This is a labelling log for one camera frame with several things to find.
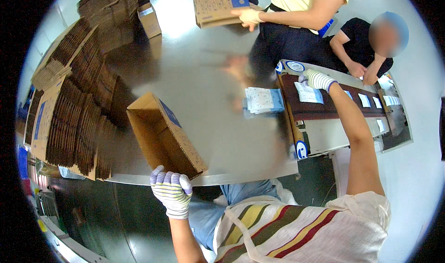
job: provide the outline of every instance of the striped work glove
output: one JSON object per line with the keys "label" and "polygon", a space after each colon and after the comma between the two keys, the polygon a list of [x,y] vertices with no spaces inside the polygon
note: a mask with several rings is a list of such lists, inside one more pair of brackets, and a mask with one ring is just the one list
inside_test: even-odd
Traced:
{"label": "striped work glove", "polygon": [[303,71],[303,75],[308,79],[308,86],[311,88],[324,89],[329,93],[331,84],[338,83],[333,78],[329,77],[323,72],[314,69],[307,69]]}
{"label": "striped work glove", "polygon": [[185,174],[163,170],[164,166],[158,166],[150,175],[153,194],[167,208],[168,217],[186,219],[189,217],[192,184]]}

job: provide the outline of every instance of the person in yellow shirt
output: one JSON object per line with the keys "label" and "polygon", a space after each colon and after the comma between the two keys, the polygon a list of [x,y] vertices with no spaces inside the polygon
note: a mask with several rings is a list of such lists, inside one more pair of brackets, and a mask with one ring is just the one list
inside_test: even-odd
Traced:
{"label": "person in yellow shirt", "polygon": [[331,20],[348,0],[271,0],[264,11],[233,10],[243,27],[259,35],[249,54],[253,73],[267,78],[280,59],[315,62],[312,54],[321,38],[318,31]]}

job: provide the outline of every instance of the dark pants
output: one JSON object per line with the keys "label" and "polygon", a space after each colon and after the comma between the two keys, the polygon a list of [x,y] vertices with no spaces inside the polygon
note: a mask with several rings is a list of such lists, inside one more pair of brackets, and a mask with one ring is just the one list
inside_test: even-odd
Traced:
{"label": "dark pants", "polygon": [[334,69],[332,55],[329,42],[310,30],[266,22],[259,24],[249,61],[257,79],[267,80],[281,59]]}

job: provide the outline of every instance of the work glove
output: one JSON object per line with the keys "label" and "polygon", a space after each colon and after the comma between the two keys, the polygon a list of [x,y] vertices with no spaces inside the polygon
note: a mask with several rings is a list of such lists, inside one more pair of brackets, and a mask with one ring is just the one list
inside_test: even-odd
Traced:
{"label": "work glove", "polygon": [[158,166],[150,175],[150,186],[154,196],[167,208],[166,215],[173,219],[189,217],[189,203],[192,185],[185,174],[165,173],[164,166]]}
{"label": "work glove", "polygon": [[242,26],[249,27],[250,31],[253,31],[255,26],[259,23],[264,23],[264,21],[259,18],[259,15],[264,13],[262,11],[256,11],[254,9],[238,9],[232,10],[231,13],[232,15],[238,16],[242,21]]}
{"label": "work glove", "polygon": [[323,72],[314,69],[303,71],[303,75],[308,79],[308,86],[311,88],[324,89],[329,93],[331,84],[338,83],[333,78]]}

